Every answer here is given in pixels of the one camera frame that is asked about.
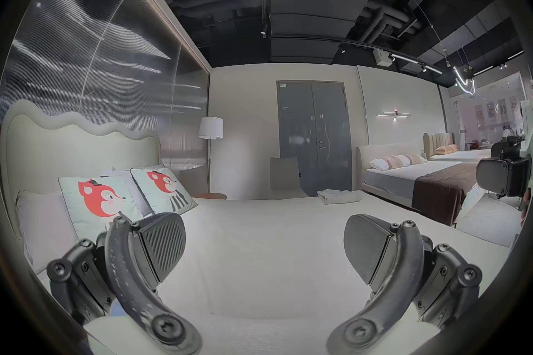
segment wall sconce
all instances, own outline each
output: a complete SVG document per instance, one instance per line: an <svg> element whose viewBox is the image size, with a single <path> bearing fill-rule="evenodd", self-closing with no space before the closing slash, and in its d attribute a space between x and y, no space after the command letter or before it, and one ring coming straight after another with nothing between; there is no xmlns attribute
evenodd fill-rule
<svg viewBox="0 0 533 355"><path fill-rule="evenodd" d="M398 110L394 110L394 112L387 112L383 111L383 113L378 114L378 117L391 117L396 120L398 117L409 117L411 114L406 112L398 112Z"/></svg>

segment folded towel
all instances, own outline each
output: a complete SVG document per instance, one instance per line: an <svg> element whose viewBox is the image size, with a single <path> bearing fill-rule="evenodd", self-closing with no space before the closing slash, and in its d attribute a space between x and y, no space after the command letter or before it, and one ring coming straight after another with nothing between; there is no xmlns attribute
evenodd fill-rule
<svg viewBox="0 0 533 355"><path fill-rule="evenodd" d="M316 192L324 204L344 204L361 201L362 191L338 191L336 189L325 189Z"/></svg>

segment black mechanical arm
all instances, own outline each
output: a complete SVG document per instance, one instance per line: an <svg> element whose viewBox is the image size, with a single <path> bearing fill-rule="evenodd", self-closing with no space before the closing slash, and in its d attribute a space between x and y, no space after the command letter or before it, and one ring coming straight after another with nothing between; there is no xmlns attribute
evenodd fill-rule
<svg viewBox="0 0 533 355"><path fill-rule="evenodd" d="M82 239L47 266L52 295L84 325L108 315L118 299L124 311L166 352L197 353L202 338L156 295L157 286L185 250L180 215L160 213L130 222L117 216L96 243Z"/></svg>
<svg viewBox="0 0 533 355"><path fill-rule="evenodd" d="M344 230L348 260L372 294L362 311L330 334L331 355L370 351L411 303L418 320L446 327L479 296L481 270L446 243L433 248L415 222L354 215Z"/></svg>

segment white lampshade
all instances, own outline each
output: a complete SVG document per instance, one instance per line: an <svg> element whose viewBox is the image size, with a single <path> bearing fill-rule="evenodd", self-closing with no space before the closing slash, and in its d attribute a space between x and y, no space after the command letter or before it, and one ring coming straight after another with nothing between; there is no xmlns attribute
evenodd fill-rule
<svg viewBox="0 0 533 355"><path fill-rule="evenodd" d="M223 139L224 120L218 117L202 117L198 136L203 139Z"/></svg>

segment cartoon fox print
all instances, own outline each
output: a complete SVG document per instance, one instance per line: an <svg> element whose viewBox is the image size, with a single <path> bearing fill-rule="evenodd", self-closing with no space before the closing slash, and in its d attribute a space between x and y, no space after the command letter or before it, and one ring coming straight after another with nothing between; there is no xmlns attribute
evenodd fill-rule
<svg viewBox="0 0 533 355"><path fill-rule="evenodd" d="M166 174L160 173L156 170L147 172L148 177L154 181L156 186L163 192L166 192L170 195L170 205L172 205L172 211L176 212L177 210L185 207L189 202L185 199L183 194L177 190L177 182L174 182Z"/></svg>
<svg viewBox="0 0 533 355"><path fill-rule="evenodd" d="M102 185L94 179L78 182L79 193L91 213L100 218L110 218L124 208L125 197L119 197L108 185Z"/></svg>

